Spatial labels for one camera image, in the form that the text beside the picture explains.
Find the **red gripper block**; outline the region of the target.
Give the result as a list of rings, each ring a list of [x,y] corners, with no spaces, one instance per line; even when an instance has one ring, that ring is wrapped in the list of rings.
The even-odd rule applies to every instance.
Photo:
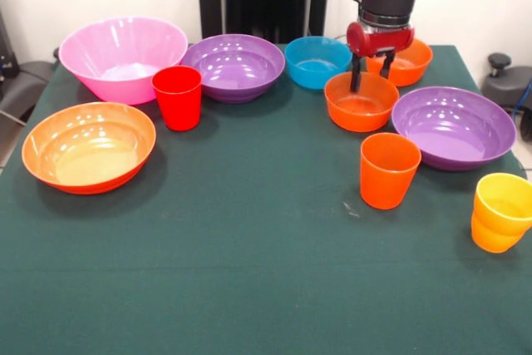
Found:
[[[362,57],[377,57],[385,53],[380,76],[388,79],[396,52],[407,49],[415,36],[413,27],[381,29],[362,22],[352,22],[347,28],[347,44],[352,54],[350,92],[358,92],[361,82]]]

